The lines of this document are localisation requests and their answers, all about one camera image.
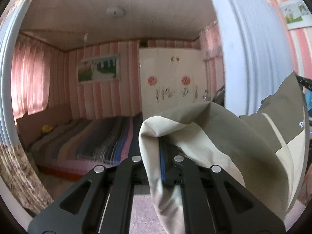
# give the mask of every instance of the metal screw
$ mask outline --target metal screw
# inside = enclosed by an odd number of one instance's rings
[[[176,162],[182,162],[183,160],[184,160],[184,157],[182,157],[180,155],[174,157],[174,161],[176,161]]]
[[[211,170],[212,170],[214,173],[219,173],[222,169],[221,169],[220,166],[214,165],[213,167],[211,167]]]
[[[94,167],[94,171],[96,173],[102,173],[104,171],[104,167],[101,165],[98,165],[98,166]]]
[[[133,156],[132,157],[133,162],[140,162],[141,160],[142,160],[142,158],[140,156]]]

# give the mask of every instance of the door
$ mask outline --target door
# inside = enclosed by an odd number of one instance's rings
[[[160,79],[161,111],[177,106],[175,49],[157,48],[157,69]]]
[[[161,110],[156,48],[139,50],[143,120]]]
[[[207,90],[206,65],[202,60],[202,52],[200,50],[192,49],[191,58],[193,64],[194,102],[202,102],[204,101],[205,90]]]
[[[191,49],[176,49],[175,62],[177,69],[174,75],[177,85],[176,106],[187,105],[194,102],[194,79]]]

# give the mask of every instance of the landscape painting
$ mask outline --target landscape painting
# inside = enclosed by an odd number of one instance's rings
[[[119,54],[83,59],[77,66],[79,83],[119,80]]]
[[[312,14],[303,0],[289,0],[279,4],[288,30],[312,26]]]

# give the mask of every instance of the hanging string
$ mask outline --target hanging string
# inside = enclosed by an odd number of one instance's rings
[[[83,42],[84,42],[83,56],[85,56],[85,48],[86,48],[86,46],[87,46],[87,38],[88,38],[88,33],[85,32],[85,36],[83,37]]]

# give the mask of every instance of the floral curtain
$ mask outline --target floral curtain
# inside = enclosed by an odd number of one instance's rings
[[[14,119],[44,110],[48,104],[49,46],[18,36],[12,61],[11,96]]]
[[[53,200],[34,172],[21,144],[0,144],[0,177],[19,203],[40,213]]]
[[[217,21],[214,21],[210,26],[201,31],[199,39],[204,60],[208,61],[223,56],[221,35]]]

